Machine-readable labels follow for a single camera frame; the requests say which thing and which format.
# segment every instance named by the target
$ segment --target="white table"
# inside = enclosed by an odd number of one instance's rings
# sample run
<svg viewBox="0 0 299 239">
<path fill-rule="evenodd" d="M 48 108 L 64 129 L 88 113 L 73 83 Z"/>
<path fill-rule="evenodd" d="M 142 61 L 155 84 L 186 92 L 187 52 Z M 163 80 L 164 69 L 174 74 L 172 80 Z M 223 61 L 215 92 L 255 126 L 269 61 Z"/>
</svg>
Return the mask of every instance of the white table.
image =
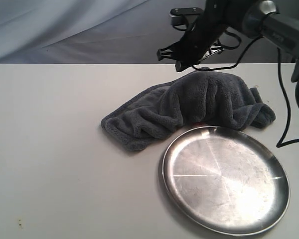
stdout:
<svg viewBox="0 0 299 239">
<path fill-rule="evenodd" d="M 293 67 L 282 67 L 293 110 L 287 139 L 299 137 Z M 173 65 L 0 65 L 0 239 L 228 238 L 180 214 L 159 186 L 160 157 L 184 129 L 127 153 L 99 126 L 141 90 L 187 72 Z M 299 144 L 275 147 L 286 123 L 277 66 L 227 72 L 258 85 L 276 112 L 267 129 L 245 132 L 276 155 L 291 185 L 286 215 L 256 238 L 299 238 Z"/>
</svg>

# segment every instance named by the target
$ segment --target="plate rim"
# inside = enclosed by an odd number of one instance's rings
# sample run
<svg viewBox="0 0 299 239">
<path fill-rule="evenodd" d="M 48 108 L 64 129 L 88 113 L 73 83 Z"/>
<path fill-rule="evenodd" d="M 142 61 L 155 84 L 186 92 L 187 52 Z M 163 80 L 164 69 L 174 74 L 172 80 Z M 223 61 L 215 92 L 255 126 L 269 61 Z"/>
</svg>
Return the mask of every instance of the plate rim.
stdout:
<svg viewBox="0 0 299 239">
<path fill-rule="evenodd" d="M 236 131 L 238 133 L 241 133 L 243 134 L 244 136 L 246 136 L 247 138 L 250 138 L 252 140 L 254 140 L 256 143 L 258 143 L 260 146 L 263 146 L 264 148 L 266 148 L 275 158 L 276 156 L 266 147 L 264 146 L 261 142 L 259 142 L 258 140 L 256 140 L 255 138 L 251 137 L 250 135 L 242 132 L 242 131 L 239 131 L 239 130 L 234 130 L 234 129 L 231 129 L 231 128 L 227 128 L 227 127 L 223 127 L 223 126 L 200 126 L 200 127 L 195 127 L 195 128 L 192 128 L 192 129 L 189 129 L 187 130 L 186 132 L 183 132 L 182 134 L 180 134 L 179 136 L 177 136 L 167 147 L 167 149 L 165 150 L 165 153 L 163 155 L 163 159 L 162 159 L 162 163 L 161 163 L 161 175 L 162 175 L 162 179 L 163 179 L 163 182 L 164 182 L 164 185 L 165 185 L 165 189 L 166 189 L 166 192 L 168 194 L 168 197 L 173 201 L 173 203 L 180 209 L 180 211 L 186 215 L 188 218 L 190 218 L 193 222 L 195 222 L 196 224 L 206 228 L 206 229 L 209 229 L 213 232 L 216 232 L 216 233 L 220 233 L 220 234 L 223 234 L 223 235 L 228 235 L 228 236 L 235 236 L 235 237 L 245 237 L 245 236 L 253 236 L 253 235 L 257 235 L 257 234 L 261 234 L 261 233 L 264 233 L 270 229 L 272 229 L 275 225 L 277 225 L 280 220 L 284 217 L 284 215 L 286 214 L 287 212 L 287 209 L 289 207 L 289 204 L 290 204 L 290 197 L 291 197 L 291 191 L 290 191 L 290 182 L 289 182 L 289 179 L 288 179 L 288 176 L 286 174 L 286 171 L 283 167 L 283 165 L 280 163 L 280 161 L 276 158 L 276 160 L 278 161 L 279 165 L 281 166 L 285 176 L 286 176 L 286 181 L 287 181 L 287 184 L 288 184 L 288 200 L 287 200 L 287 203 L 286 203 L 286 206 L 284 208 L 284 211 L 281 213 L 281 215 L 279 216 L 279 218 L 274 222 L 272 223 L 270 226 L 262 229 L 262 230 L 259 230 L 257 232 L 252 232 L 252 233 L 245 233 L 245 234 L 235 234 L 235 233 L 227 233 L 227 232 L 222 232 L 222 231 L 219 231 L 219 230 L 216 230 L 216 229 L 213 229 L 211 227 L 208 227 L 200 222 L 198 222 L 197 220 L 195 220 L 193 217 L 191 217 L 191 215 L 189 215 L 180 205 L 179 203 L 177 203 L 176 199 L 174 198 L 174 196 L 172 195 L 172 193 L 170 192 L 169 190 L 169 187 L 167 185 L 167 182 L 166 182 L 166 179 L 165 179 L 165 174 L 164 174 L 164 165 L 165 165 L 165 159 L 166 159 L 166 155 L 169 151 L 169 149 L 171 148 L 171 146 L 174 144 L 174 142 L 176 142 L 180 137 L 182 137 L 184 134 L 187 134 L 191 131 L 194 131 L 194 130 L 198 130 L 198 129 L 202 129 L 202 128 L 225 128 L 226 130 L 231 130 L 231 131 Z"/>
</svg>

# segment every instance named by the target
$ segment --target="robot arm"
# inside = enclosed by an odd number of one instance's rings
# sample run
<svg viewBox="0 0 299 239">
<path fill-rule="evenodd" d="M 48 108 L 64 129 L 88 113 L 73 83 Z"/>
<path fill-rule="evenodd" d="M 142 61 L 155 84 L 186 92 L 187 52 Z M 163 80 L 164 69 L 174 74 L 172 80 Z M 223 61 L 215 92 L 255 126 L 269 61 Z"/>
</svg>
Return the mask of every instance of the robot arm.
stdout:
<svg viewBox="0 0 299 239">
<path fill-rule="evenodd" d="M 187 16 L 187 30 L 171 46 L 157 52 L 158 59 L 176 60 L 178 72 L 199 64 L 220 35 L 231 27 L 249 38 L 263 36 L 297 59 L 292 82 L 298 82 L 296 99 L 299 106 L 299 21 L 279 11 L 271 0 L 207 0 L 205 10 L 190 8 L 188 12 L 172 9 L 172 16 Z"/>
</svg>

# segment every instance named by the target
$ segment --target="microfiber towel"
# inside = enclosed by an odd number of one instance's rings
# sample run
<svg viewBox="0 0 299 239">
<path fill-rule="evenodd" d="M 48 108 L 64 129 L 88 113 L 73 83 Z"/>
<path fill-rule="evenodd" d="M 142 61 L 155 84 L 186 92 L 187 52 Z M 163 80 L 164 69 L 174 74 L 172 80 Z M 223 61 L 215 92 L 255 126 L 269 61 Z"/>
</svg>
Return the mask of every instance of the microfiber towel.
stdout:
<svg viewBox="0 0 299 239">
<path fill-rule="evenodd" d="M 184 125 L 204 122 L 243 130 L 265 128 L 276 119 L 257 88 L 238 76 L 194 71 L 152 86 L 101 121 L 102 128 L 129 150 L 142 150 Z"/>
</svg>

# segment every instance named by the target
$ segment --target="metal plate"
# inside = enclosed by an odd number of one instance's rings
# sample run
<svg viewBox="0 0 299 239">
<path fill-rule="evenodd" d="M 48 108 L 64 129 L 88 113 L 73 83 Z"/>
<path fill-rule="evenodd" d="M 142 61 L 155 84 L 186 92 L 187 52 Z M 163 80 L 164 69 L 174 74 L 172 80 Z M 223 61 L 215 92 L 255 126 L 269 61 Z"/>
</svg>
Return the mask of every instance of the metal plate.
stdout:
<svg viewBox="0 0 299 239">
<path fill-rule="evenodd" d="M 185 132 L 162 161 L 168 194 L 195 222 L 213 231 L 254 235 L 273 227 L 290 198 L 275 156 L 248 135 L 224 127 Z"/>
</svg>

